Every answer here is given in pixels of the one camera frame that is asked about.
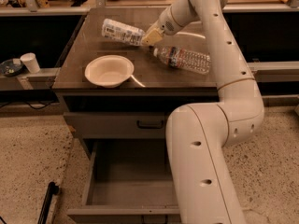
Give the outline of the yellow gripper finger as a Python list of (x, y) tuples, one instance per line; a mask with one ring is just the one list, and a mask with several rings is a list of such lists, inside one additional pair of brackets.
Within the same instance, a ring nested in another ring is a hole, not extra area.
[(164, 31), (159, 28), (149, 29), (142, 37), (141, 44), (144, 46), (154, 46), (164, 38)]

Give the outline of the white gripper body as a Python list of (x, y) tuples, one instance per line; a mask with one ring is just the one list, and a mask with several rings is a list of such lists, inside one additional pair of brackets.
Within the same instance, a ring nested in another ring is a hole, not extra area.
[(155, 22), (159, 32), (165, 35), (175, 35), (182, 29), (182, 26), (178, 25), (173, 18), (169, 9), (164, 10)]

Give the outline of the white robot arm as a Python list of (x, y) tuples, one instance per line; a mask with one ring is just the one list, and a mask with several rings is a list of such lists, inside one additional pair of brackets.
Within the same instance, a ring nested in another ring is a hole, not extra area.
[(222, 15), (227, 0), (177, 0), (142, 39), (152, 46), (192, 21), (203, 25), (219, 100), (176, 108), (166, 146), (182, 224), (247, 224), (222, 148), (261, 127), (263, 99)]

